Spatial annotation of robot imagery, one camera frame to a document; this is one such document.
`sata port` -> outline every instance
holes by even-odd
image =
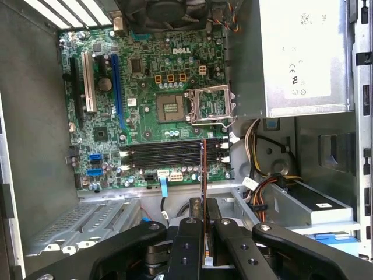
[[[90,177],[102,176],[103,170],[101,168],[87,170],[87,175]]]
[[[103,159],[103,156],[100,153],[92,153],[88,156],[88,159],[89,160],[99,160],[99,159]]]

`cpu fan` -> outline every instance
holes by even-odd
[[[206,27],[210,0],[115,0],[135,33],[198,30]]]

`regulatory label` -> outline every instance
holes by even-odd
[[[285,1],[282,53],[286,99],[330,96],[331,13],[324,1]]]
[[[329,203],[316,203],[316,206],[320,208],[331,208],[332,207]]]
[[[259,184],[253,179],[249,177],[245,177],[244,181],[242,181],[242,185],[244,185],[245,187],[249,188],[252,191],[255,191]]]

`white pci slot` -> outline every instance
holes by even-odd
[[[87,112],[97,112],[96,93],[94,91],[92,57],[87,51],[82,52],[82,64]]]

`pcie slot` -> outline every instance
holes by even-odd
[[[87,51],[82,52],[83,80],[86,95],[87,112],[97,112],[96,93],[94,91],[94,78],[92,57]]]
[[[122,101],[122,86],[121,86],[121,75],[119,71],[119,59],[116,54],[111,55],[111,67],[112,67],[112,84],[114,88],[114,99],[115,109],[119,118],[119,124],[123,130],[125,130],[123,122],[123,101]]]
[[[83,129],[83,104],[82,93],[80,90],[80,76],[78,61],[74,57],[70,58],[70,71],[71,71],[71,93],[74,100],[75,117],[78,120],[80,130]]]

